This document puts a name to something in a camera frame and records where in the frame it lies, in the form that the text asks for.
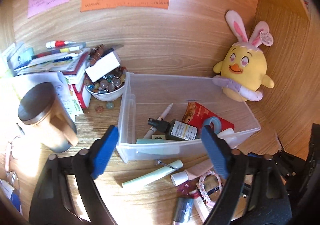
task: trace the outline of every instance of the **pink bottle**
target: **pink bottle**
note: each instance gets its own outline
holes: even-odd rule
[[[213,168],[213,164],[211,163],[211,160],[208,159],[194,165],[193,167],[185,169],[183,172],[172,174],[171,180],[174,186],[178,186],[188,180],[193,180],[197,177],[200,177],[211,168]]]

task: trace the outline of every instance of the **snack package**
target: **snack package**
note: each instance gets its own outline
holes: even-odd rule
[[[216,134],[228,128],[232,128],[233,130],[235,129],[235,125],[217,116],[197,102],[188,103],[187,110],[182,118],[182,122],[198,128],[198,131],[201,131],[205,122],[205,125],[209,125]]]

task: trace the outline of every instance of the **braided bracelet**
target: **braided bracelet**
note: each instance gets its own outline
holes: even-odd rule
[[[206,202],[206,205],[210,208],[213,208],[214,205],[215,205],[215,202],[213,202],[209,195],[207,194],[207,192],[205,191],[204,189],[204,179],[208,176],[208,175],[214,175],[217,179],[218,179],[218,186],[219,186],[219,194],[221,193],[221,190],[222,190],[222,183],[221,183],[221,180],[220,180],[220,177],[214,172],[214,171],[211,171],[209,170],[208,172],[206,172],[205,174],[201,175],[200,176],[200,179],[199,179],[199,187],[200,187],[200,193],[203,197],[203,199],[205,200]]]

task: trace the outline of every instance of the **red box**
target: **red box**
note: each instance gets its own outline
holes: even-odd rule
[[[85,88],[84,83],[82,84],[81,91],[78,92],[76,90],[76,85],[72,85],[73,89],[75,90],[76,96],[78,98],[80,107],[83,109],[86,109],[89,107],[90,99],[91,99],[91,93]]]
[[[232,128],[233,130],[235,129],[235,125],[217,116],[216,114],[214,114],[206,107],[197,102],[188,103],[187,110],[182,118],[182,122],[190,126],[196,127],[200,131],[202,129],[204,121],[211,117],[217,117],[220,120],[221,131],[224,131],[228,128]],[[212,122],[210,123],[210,126],[214,130],[214,124]]]

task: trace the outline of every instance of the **clear plastic bin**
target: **clear plastic bin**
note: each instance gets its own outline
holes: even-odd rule
[[[241,144],[260,130],[259,122],[245,102],[228,98],[212,78],[127,73],[119,115],[119,142],[116,146],[122,160],[165,159],[204,155],[201,139],[163,144],[136,144],[150,126],[173,103],[165,118],[181,120],[188,102],[196,101],[216,115],[235,125],[235,134],[222,137],[231,148]]]

